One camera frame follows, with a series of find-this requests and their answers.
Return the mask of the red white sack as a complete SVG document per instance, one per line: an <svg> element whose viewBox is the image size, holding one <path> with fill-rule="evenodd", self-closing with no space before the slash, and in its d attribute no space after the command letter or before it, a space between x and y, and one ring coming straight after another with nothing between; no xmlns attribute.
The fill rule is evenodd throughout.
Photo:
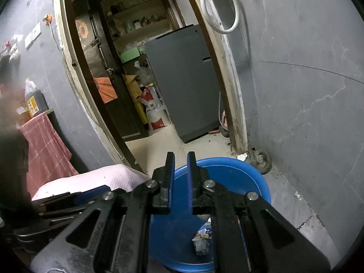
<svg viewBox="0 0 364 273"><path fill-rule="evenodd" d="M138 101L145 106L149 129L157 130L166 127L164 108L153 86L146 87L138 97Z"/></svg>

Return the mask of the orange paper on door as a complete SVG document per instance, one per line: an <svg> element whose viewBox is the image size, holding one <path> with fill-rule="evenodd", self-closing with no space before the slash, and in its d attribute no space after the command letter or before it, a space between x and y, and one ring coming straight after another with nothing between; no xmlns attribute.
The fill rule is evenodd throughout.
<svg viewBox="0 0 364 273"><path fill-rule="evenodd" d="M95 84L97 86L97 90L99 91L99 94L105 104L118 98L118 96L114 90L114 87L112 86L112 83L110 81L110 78L98 77L98 78L94 78L94 82L95 82Z"/></svg>

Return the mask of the trash inside basin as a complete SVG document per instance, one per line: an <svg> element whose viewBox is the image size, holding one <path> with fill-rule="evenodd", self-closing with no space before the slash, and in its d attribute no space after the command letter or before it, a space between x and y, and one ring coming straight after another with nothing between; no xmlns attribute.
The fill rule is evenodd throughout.
<svg viewBox="0 0 364 273"><path fill-rule="evenodd" d="M196 232L192 242L197 256L207 256L210 253L212 244L212 220L210 217Z"/></svg>

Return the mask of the white wall socket strip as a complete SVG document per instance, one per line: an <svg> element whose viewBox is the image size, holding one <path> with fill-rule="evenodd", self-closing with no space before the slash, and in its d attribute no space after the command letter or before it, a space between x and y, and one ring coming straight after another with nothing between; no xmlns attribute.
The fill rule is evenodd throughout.
<svg viewBox="0 0 364 273"><path fill-rule="evenodd" d="M33 42L37 39L38 36L41 34L41 25L40 22L38 22L35 27L32 29L31 32L25 37L24 43L25 43L25 49L28 50L30 46L33 44Z"/></svg>

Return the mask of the green plastic box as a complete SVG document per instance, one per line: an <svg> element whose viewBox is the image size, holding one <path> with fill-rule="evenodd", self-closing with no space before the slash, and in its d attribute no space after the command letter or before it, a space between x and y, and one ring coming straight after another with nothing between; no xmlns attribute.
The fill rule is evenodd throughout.
<svg viewBox="0 0 364 273"><path fill-rule="evenodd" d="M120 59L122 63L129 62L135 58L138 58L140 56L140 51L137 47L129 49L125 52L122 52L120 54Z"/></svg>

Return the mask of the large oil jug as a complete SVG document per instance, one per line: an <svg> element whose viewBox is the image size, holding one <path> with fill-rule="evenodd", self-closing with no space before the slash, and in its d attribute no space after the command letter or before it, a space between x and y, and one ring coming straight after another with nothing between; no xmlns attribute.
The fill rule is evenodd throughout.
<svg viewBox="0 0 364 273"><path fill-rule="evenodd" d="M29 78L25 79L25 102L32 118L49 110L43 93Z"/></svg>

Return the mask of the dark wooden door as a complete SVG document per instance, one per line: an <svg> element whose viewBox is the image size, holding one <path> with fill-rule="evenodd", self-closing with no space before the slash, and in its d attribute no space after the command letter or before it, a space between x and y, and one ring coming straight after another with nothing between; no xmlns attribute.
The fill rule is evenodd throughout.
<svg viewBox="0 0 364 273"><path fill-rule="evenodd" d="M98 0L74 0L75 25L92 79L89 83L97 90L94 78L108 77L118 96L102 107L124 141L148 136L136 104L123 78L124 70L112 43L106 18Z"/></svg>

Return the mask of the pink table cloth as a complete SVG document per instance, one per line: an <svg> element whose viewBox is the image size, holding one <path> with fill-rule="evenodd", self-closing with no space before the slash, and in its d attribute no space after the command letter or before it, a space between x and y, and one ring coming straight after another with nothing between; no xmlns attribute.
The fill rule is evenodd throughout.
<svg viewBox="0 0 364 273"><path fill-rule="evenodd" d="M115 164L48 182L38 189L33 195L32 200L40 200L67 192L71 194L85 192L103 185L109 187L111 191L123 189L130 192L149 179L148 175L140 171L127 167L124 164Z"/></svg>

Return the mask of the grey washing machine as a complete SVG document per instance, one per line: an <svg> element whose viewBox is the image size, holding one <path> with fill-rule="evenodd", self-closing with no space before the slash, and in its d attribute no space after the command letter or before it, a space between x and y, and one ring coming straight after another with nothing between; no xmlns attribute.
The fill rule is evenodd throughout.
<svg viewBox="0 0 364 273"><path fill-rule="evenodd" d="M179 138L188 143L217 129L220 88L200 26L171 31L144 50Z"/></svg>

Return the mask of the blue plastic basin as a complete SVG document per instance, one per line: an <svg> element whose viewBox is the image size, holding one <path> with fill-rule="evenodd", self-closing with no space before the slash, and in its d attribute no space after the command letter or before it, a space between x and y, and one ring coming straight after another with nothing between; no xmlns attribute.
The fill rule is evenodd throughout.
<svg viewBox="0 0 364 273"><path fill-rule="evenodd" d="M253 191L268 203L270 190L263 176L246 162L228 157L197 160L209 178L224 185L229 191L244 195ZM205 220L193 215L188 203L189 182L187 166L174 173L172 211L169 215L154 215L149 232L149 254L157 262L177 272L212 272L213 251L206 256L196 255L192 238L205 228Z"/></svg>

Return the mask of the red plaid cloth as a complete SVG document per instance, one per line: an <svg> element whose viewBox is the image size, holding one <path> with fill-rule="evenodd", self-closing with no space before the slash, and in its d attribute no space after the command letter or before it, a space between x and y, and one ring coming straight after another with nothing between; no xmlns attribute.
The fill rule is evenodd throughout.
<svg viewBox="0 0 364 273"><path fill-rule="evenodd" d="M78 174L72 154L57 134L46 113L20 127L28 142L27 191L34 196L40 187L56 179Z"/></svg>

